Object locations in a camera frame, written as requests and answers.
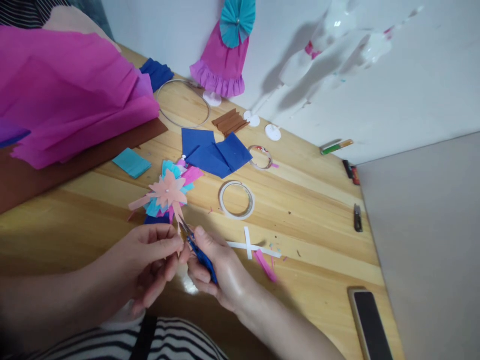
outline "striped clothing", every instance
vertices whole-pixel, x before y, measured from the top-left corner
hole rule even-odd
[[[146,321],[151,335],[144,332]],[[64,340],[43,352],[10,359],[86,360],[227,360],[222,350],[200,328],[180,318],[145,317],[142,325],[107,331],[95,328]]]
[[[59,5],[70,6],[68,0],[0,0],[0,25],[41,29]]]

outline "black phone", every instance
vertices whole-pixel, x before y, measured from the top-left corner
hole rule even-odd
[[[374,295],[363,287],[350,287],[348,297],[365,360],[393,360]]]

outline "pink paper flower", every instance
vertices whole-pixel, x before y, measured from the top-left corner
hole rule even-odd
[[[175,175],[170,170],[166,170],[165,177],[159,182],[150,185],[154,192],[148,193],[149,198],[158,198],[156,205],[162,208],[170,208],[174,202],[187,203],[187,197],[180,190],[184,187],[186,179],[183,177],[175,179]]]

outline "blue scissors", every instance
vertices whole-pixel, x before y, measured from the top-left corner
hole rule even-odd
[[[190,244],[191,248],[195,252],[198,258],[198,261],[200,261],[200,264],[202,264],[204,267],[208,269],[211,275],[211,280],[218,285],[219,282],[217,280],[217,275],[215,274],[214,265],[212,264],[212,261],[209,259],[207,255],[205,255],[205,253],[202,250],[200,250],[197,244],[195,244],[194,242],[195,235],[193,231],[190,229],[190,227],[187,225],[187,223],[185,222],[184,218],[180,216],[180,220],[181,222],[179,223],[179,225],[185,232],[186,238],[188,239],[188,243]]]

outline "white paper strip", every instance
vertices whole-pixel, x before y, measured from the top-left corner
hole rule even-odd
[[[249,227],[245,226],[245,240],[246,240],[246,254],[248,256],[248,260],[252,260],[252,243],[250,242],[250,231]]]
[[[247,245],[246,244],[242,244],[240,242],[234,242],[234,241],[227,241],[226,243],[233,249],[247,250]],[[282,257],[282,254],[279,253],[279,252],[275,252],[275,251],[272,251],[270,249],[260,247],[260,246],[257,246],[257,245],[250,246],[250,249],[252,251],[257,251],[258,249],[261,249],[262,253],[273,256],[274,258],[277,258],[277,259],[280,259]]]

